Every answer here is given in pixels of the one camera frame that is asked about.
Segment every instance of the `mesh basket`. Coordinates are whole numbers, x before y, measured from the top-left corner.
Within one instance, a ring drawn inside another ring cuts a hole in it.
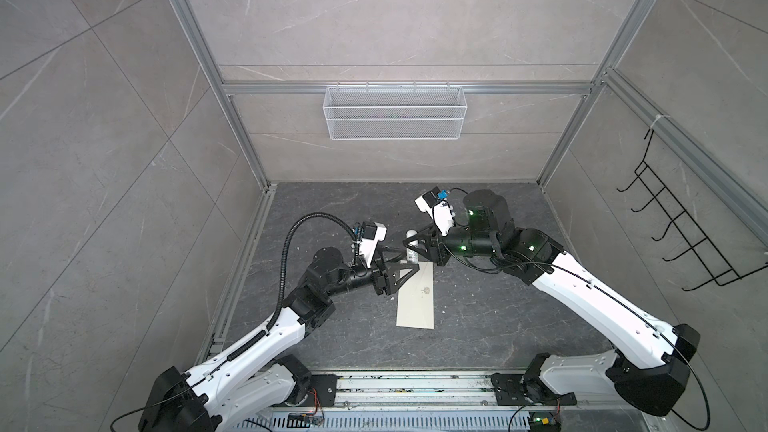
[[[460,86],[336,86],[322,110],[333,140],[458,139],[467,103]]]

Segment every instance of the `black wire hook rack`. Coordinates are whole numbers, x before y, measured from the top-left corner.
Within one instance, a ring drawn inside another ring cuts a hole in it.
[[[665,184],[664,181],[661,180],[661,177],[658,177],[656,171],[653,170],[650,167],[648,162],[646,162],[646,158],[648,157],[648,149],[650,148],[650,141],[653,138],[654,138],[654,130],[653,129],[648,129],[648,132],[646,132],[645,137],[644,137],[644,139],[648,140],[648,143],[645,146],[645,152],[643,153],[643,159],[640,161],[640,164],[637,167],[635,167],[635,169],[634,169],[634,179],[632,180],[632,182],[630,182],[630,184],[627,187],[625,187],[625,188],[617,188],[616,190],[618,190],[619,192],[626,192],[627,190],[629,190],[629,187],[632,187],[632,185],[634,185],[638,181],[641,184],[643,184],[645,189],[648,190],[648,193],[651,195],[650,200],[648,202],[646,202],[646,204],[644,206],[640,207],[639,209],[635,210],[634,208],[632,208],[631,211],[632,212],[642,212],[643,210],[645,210],[646,207],[648,207],[650,204],[655,202],[656,204],[658,204],[658,206],[661,208],[661,210],[667,216],[667,218],[669,219],[669,223],[667,223],[667,227],[664,229],[664,233],[661,235],[661,237],[656,238],[656,237],[651,236],[651,238],[653,240],[655,240],[656,242],[661,241],[664,237],[667,236],[667,232],[670,230],[670,228],[672,226],[674,226],[677,229],[677,232],[680,234],[680,236],[683,237],[683,240],[685,240],[685,243],[688,245],[688,248],[683,250],[681,253],[675,255],[672,258],[662,258],[662,260],[664,260],[665,262],[672,262],[672,261],[675,261],[678,258],[682,257],[683,255],[687,254],[688,252],[692,252],[693,254],[696,255],[696,258],[699,260],[701,265],[704,267],[704,269],[706,270],[706,273],[709,274],[710,277],[711,277],[709,280],[706,280],[706,281],[698,284],[695,287],[692,287],[692,288],[682,287],[682,289],[684,291],[686,291],[686,292],[695,291],[699,287],[703,287],[706,284],[709,284],[710,282],[714,282],[717,285],[723,287],[724,285],[728,285],[728,284],[731,284],[731,283],[733,283],[735,281],[739,281],[739,280],[741,280],[741,279],[743,279],[745,277],[748,277],[748,276],[750,276],[750,275],[752,275],[752,274],[754,274],[756,272],[759,272],[759,271],[761,271],[761,270],[763,270],[765,268],[768,268],[768,262],[766,262],[766,264],[763,265],[763,267],[756,268],[753,271],[745,273],[745,274],[740,274],[740,273],[738,273],[734,269],[734,266],[731,265],[730,262],[728,262],[728,259],[725,258],[725,256],[723,255],[722,252],[720,252],[720,250],[717,248],[715,243],[712,242],[712,239],[710,238],[710,236],[706,234],[706,232],[701,228],[701,226],[699,226],[699,223],[696,221],[696,219],[688,212],[688,209],[686,207],[683,207],[683,204],[680,203],[680,200],[678,200],[677,196],[675,196],[675,194],[672,193],[672,191],[669,189],[669,187],[667,187],[667,184]],[[642,177],[643,174],[652,174],[653,177],[656,178],[658,183],[661,184],[661,189],[659,189],[657,192],[654,192],[653,190],[651,190],[651,188],[648,186],[646,181],[643,179],[643,177]],[[669,196],[671,196],[672,199],[677,203],[677,205],[680,207],[682,212],[677,213],[677,214],[675,214],[673,216],[670,213],[670,211],[667,209],[667,207],[665,207],[664,204],[661,203],[661,201],[659,200],[659,195],[662,192],[664,192],[664,191],[667,191]],[[696,226],[696,228],[699,230],[701,235],[704,236],[704,238],[702,238],[701,240],[698,240],[696,242],[692,242],[683,233],[682,229],[680,229],[680,226],[678,226],[678,224],[677,224],[677,221],[681,220],[682,218],[689,219]],[[714,272],[712,272],[712,270],[709,268],[709,266],[707,266],[707,264],[705,263],[704,259],[701,257],[701,255],[696,250],[696,247],[698,247],[699,245],[704,245],[704,244],[711,245],[711,247],[715,250],[715,252],[723,260],[723,262],[726,265],[726,270],[724,272],[720,272],[718,274],[715,274]],[[729,273],[734,273],[735,277],[731,276],[730,278],[724,278],[724,276],[726,274],[729,274]]]

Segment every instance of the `white bottle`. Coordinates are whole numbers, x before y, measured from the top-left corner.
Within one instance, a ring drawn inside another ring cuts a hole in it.
[[[409,230],[408,232],[406,232],[406,237],[407,238],[408,237],[413,237],[414,235],[416,235],[416,231],[415,230]],[[409,242],[408,244],[409,245],[418,245],[418,240],[415,240],[413,242]],[[406,257],[407,257],[408,262],[410,262],[411,264],[417,264],[418,263],[418,254],[415,251],[411,250],[410,248],[408,249],[408,251],[406,253]]]

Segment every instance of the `robotic arm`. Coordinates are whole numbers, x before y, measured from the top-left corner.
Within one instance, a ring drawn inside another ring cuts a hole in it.
[[[516,228],[504,197],[490,190],[467,194],[468,224],[456,226],[447,196],[434,188],[416,199],[432,222],[403,241],[407,248],[437,265],[454,257],[476,268],[463,258],[488,257],[496,266],[492,270],[550,294],[614,345],[588,356],[539,354],[521,380],[494,384],[497,390],[522,394],[530,403],[572,392],[615,392],[648,414],[670,412],[690,375],[688,362],[699,342],[695,330],[642,311],[543,232]],[[368,285],[379,295],[394,294],[418,271],[417,264],[400,264],[402,253],[385,259],[386,253],[400,252],[379,244],[385,235],[384,225],[364,222],[356,230],[360,254],[353,263],[345,264],[336,248],[319,250],[300,284],[283,300],[272,328],[270,316],[216,357],[183,374],[176,368],[163,372],[154,382],[139,431],[212,432],[273,404],[300,403],[311,376],[301,362],[286,356],[260,370],[328,319],[335,310],[333,295]]]

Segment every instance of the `white zip tie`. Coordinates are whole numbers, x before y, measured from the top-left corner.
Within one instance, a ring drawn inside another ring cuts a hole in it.
[[[654,119],[654,120],[653,120],[653,121],[650,123],[650,128],[651,128],[651,129],[653,129],[653,128],[654,128],[654,126],[656,125],[656,122],[658,122],[658,121],[659,121],[659,119],[660,119],[660,118],[662,118],[662,117],[667,117],[667,118],[669,119],[669,118],[671,118],[672,116],[665,116],[665,115],[663,115],[663,114],[656,114],[656,118],[655,118],[655,119]]]

